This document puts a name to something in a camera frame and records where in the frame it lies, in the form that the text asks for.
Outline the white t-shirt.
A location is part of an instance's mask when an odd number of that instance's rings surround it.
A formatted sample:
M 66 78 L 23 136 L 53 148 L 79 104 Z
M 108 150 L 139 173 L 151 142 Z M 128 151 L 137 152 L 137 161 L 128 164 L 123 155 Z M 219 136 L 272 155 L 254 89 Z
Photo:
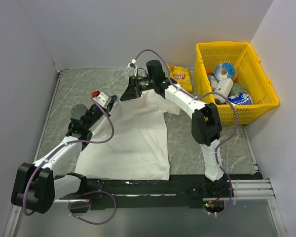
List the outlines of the white t-shirt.
M 168 180 L 165 113 L 178 116 L 180 108 L 153 90 L 137 99 L 118 100 L 110 113 L 112 139 L 89 144 L 80 153 L 75 172 L 88 178 Z

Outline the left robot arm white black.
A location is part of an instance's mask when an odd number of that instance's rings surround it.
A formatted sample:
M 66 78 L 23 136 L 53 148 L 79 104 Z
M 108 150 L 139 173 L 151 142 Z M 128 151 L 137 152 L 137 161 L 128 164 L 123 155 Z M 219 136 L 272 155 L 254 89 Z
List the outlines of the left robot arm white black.
M 117 100 L 117 96 L 94 91 L 91 94 L 93 105 L 87 108 L 77 104 L 71 109 L 71 121 L 64 139 L 44 157 L 33 163 L 19 166 L 11 195 L 11 203 L 23 209 L 24 215 L 31 216 L 35 212 L 44 214 L 52 206 L 54 200 L 72 194 L 76 198 L 87 195 L 87 178 L 77 173 L 68 173 L 56 179 L 60 168 L 78 156 L 89 144 L 93 133 L 92 126 L 109 113 Z

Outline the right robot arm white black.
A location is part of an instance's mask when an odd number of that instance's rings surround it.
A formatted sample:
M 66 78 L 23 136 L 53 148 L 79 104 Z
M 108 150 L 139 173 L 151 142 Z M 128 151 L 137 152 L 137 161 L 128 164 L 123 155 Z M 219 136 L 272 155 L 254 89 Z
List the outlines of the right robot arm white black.
M 167 78 L 158 60 L 146 63 L 148 74 L 145 77 L 138 76 L 136 60 L 133 59 L 127 67 L 134 70 L 134 75 L 129 77 L 128 86 L 120 100 L 136 99 L 141 97 L 144 91 L 154 90 L 156 94 L 183 110 L 191 118 L 191 134 L 200 144 L 205 162 L 205 176 L 211 180 L 206 184 L 206 192 L 212 197 L 218 196 L 223 191 L 223 185 L 219 181 L 223 177 L 223 171 L 217 148 L 222 130 L 217 107 L 213 103 L 206 104 L 197 100 L 173 79 Z

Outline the yellow Lays chips bag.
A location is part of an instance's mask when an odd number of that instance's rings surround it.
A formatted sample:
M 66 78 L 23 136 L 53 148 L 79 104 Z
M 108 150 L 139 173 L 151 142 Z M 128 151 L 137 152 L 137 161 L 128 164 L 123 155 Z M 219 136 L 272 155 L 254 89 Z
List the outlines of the yellow Lays chips bag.
M 167 64 L 167 67 L 170 72 L 170 78 L 177 81 L 184 90 L 192 93 L 193 86 L 189 68 L 179 67 L 172 64 Z

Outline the white plastic bottle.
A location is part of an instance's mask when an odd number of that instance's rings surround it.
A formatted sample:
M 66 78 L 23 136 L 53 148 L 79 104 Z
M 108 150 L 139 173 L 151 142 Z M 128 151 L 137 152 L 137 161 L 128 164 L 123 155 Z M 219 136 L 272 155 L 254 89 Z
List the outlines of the white plastic bottle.
M 220 80 L 218 82 L 214 92 L 217 92 L 217 93 L 223 95 L 225 98 L 227 98 L 228 95 L 230 94 L 233 84 L 234 84 L 234 82 L 230 78 Z M 214 100 L 217 104 L 225 103 L 225 99 L 217 94 L 214 94 Z

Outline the blue white tape roll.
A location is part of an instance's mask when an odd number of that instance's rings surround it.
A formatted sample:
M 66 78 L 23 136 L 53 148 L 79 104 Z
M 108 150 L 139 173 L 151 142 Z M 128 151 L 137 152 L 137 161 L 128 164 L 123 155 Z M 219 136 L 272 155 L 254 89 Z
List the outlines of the blue white tape roll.
M 220 63 L 215 68 L 214 76 L 217 82 L 224 79 L 232 79 L 234 81 L 236 78 L 236 69 L 228 62 Z

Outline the green round melon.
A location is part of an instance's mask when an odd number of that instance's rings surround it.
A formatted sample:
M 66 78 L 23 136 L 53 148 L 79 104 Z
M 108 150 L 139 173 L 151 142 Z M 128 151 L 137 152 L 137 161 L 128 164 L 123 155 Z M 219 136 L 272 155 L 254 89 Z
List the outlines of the green round melon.
M 231 97 L 231 96 L 237 95 L 239 93 L 243 93 L 245 91 L 246 91 L 246 89 L 242 84 L 234 83 L 228 96 Z

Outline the blue white snack packet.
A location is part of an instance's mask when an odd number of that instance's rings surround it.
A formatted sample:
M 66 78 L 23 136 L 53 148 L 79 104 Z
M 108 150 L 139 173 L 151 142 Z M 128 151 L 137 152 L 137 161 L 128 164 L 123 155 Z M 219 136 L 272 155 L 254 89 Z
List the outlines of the blue white snack packet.
M 247 92 L 241 92 L 233 96 L 229 96 L 228 100 L 233 105 L 253 105 L 253 100 Z

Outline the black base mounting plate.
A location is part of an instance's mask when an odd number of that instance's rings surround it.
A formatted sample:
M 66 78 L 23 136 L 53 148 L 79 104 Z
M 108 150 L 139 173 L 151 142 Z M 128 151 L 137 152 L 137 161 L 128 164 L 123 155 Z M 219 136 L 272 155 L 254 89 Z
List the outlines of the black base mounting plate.
M 230 198 L 236 195 L 228 178 L 212 182 L 204 175 L 171 175 L 164 180 L 87 179 L 81 194 L 67 194 L 60 200 L 87 201 L 91 210 L 107 208 L 188 207 L 203 208 L 205 199 Z

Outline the yellow plastic basket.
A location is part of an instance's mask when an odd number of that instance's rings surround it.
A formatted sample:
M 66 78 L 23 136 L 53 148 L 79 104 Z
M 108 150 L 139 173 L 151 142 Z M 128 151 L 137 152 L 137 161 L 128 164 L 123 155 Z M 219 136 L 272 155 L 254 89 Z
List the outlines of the yellow plastic basket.
M 247 42 L 215 41 L 201 42 L 195 47 L 196 61 L 194 79 L 198 96 L 204 96 L 206 103 L 214 102 L 207 72 L 214 72 L 220 63 L 230 63 L 236 69 L 235 82 L 244 86 L 253 100 L 252 105 L 236 105 L 235 112 L 228 104 L 218 105 L 223 125 L 233 125 L 235 115 L 239 124 L 250 124 L 266 112 L 277 108 L 280 100 L 272 82 L 264 73 L 260 59 Z

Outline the aluminium frame rail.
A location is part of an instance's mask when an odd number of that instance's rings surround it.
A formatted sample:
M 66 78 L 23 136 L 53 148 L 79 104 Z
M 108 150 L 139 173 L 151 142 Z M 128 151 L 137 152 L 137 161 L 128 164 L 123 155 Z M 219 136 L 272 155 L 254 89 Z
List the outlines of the aluminium frame rail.
M 269 179 L 234 180 L 232 186 L 237 199 L 275 199 L 274 190 Z

